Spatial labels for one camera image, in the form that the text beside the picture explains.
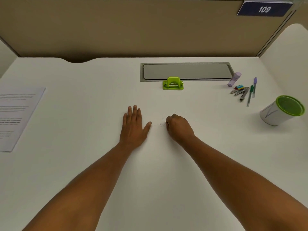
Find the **desk surface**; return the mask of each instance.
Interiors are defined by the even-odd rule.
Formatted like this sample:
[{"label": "desk surface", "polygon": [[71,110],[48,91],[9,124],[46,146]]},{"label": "desk surface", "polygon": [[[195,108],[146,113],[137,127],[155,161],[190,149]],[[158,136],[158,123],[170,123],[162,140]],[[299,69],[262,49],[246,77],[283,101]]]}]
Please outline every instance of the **desk surface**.
[{"label": "desk surface", "polygon": [[[142,62],[230,62],[249,86],[250,107],[226,81],[186,81],[183,91],[140,82]],[[1,85],[47,90],[12,153],[0,153],[0,230],[21,230],[71,179],[119,139],[128,105],[146,142],[127,161],[97,230],[243,230],[190,157],[162,125],[184,116],[204,142],[257,171],[308,206],[308,131],[300,118],[272,127],[259,111],[282,92],[259,58],[17,58]]]}]

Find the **forearm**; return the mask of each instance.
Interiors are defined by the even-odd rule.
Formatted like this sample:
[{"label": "forearm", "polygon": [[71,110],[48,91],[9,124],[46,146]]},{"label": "forearm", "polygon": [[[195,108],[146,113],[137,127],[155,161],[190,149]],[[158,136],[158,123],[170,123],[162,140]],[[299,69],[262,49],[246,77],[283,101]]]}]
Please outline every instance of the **forearm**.
[{"label": "forearm", "polygon": [[24,231],[95,230],[131,152],[116,145],[50,200]]},{"label": "forearm", "polygon": [[288,225],[300,227],[305,219],[308,220],[305,206],[256,172],[196,137],[183,141],[181,145],[224,204],[248,230],[255,226],[255,222],[277,229],[283,225],[287,230]]}]

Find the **green pen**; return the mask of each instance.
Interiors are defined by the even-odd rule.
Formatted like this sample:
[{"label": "green pen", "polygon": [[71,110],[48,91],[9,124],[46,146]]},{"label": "green pen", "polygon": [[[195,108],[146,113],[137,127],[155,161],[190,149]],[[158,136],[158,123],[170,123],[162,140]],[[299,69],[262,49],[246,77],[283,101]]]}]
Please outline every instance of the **green pen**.
[{"label": "green pen", "polygon": [[249,107],[249,103],[250,103],[250,99],[251,99],[251,94],[252,94],[252,92],[253,92],[253,85],[251,85],[251,87],[250,87],[247,107]]}]

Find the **green hole punch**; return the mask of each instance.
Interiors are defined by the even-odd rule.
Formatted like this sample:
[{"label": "green hole punch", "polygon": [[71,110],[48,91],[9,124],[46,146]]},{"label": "green hole punch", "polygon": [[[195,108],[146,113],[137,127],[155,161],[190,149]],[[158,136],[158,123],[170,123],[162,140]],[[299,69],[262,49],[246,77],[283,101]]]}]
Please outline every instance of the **green hole punch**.
[{"label": "green hole punch", "polygon": [[179,77],[169,77],[163,81],[164,90],[183,90],[184,84]]}]

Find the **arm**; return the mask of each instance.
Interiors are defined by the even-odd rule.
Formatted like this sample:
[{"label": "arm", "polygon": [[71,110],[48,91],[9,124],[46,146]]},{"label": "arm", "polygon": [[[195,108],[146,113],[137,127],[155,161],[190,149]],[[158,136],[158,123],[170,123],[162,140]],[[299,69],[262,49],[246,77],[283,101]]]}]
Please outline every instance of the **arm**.
[{"label": "arm", "polygon": [[166,126],[245,230],[308,230],[308,209],[296,199],[203,143],[183,117],[167,117]]},{"label": "arm", "polygon": [[23,231],[94,231],[101,213],[132,151],[147,138],[141,111],[128,108],[119,143],[77,175],[52,198]]}]

